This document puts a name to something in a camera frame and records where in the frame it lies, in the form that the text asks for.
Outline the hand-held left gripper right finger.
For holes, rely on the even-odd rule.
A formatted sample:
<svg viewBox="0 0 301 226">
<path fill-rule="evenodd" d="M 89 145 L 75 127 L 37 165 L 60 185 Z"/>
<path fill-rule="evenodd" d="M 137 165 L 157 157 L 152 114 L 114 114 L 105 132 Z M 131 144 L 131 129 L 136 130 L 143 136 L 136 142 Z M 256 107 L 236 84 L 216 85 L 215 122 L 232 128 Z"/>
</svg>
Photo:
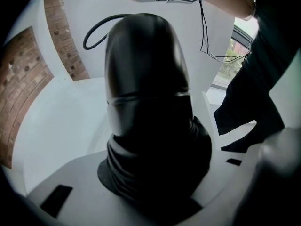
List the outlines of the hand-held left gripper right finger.
<svg viewBox="0 0 301 226">
<path fill-rule="evenodd" d="M 222 192 L 190 219 L 192 226 L 299 226 L 301 130 L 284 129 L 256 145 Z"/>
</svg>

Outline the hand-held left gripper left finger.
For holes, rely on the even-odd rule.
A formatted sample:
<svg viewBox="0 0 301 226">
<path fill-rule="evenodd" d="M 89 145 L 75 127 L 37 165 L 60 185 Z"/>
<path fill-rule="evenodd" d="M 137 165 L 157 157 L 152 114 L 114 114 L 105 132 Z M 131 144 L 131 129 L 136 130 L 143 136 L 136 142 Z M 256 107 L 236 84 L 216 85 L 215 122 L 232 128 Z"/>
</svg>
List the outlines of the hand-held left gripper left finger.
<svg viewBox="0 0 301 226">
<path fill-rule="evenodd" d="M 39 206 L 49 226 L 130 226 L 130 209 L 106 189 L 98 179 L 98 165 L 106 157 L 98 152 L 74 159 L 42 181 L 29 194 L 29 199 Z M 70 187 L 71 192 L 63 202 L 56 217 L 50 215 L 50 202 L 45 200 L 59 186 Z"/>
</svg>

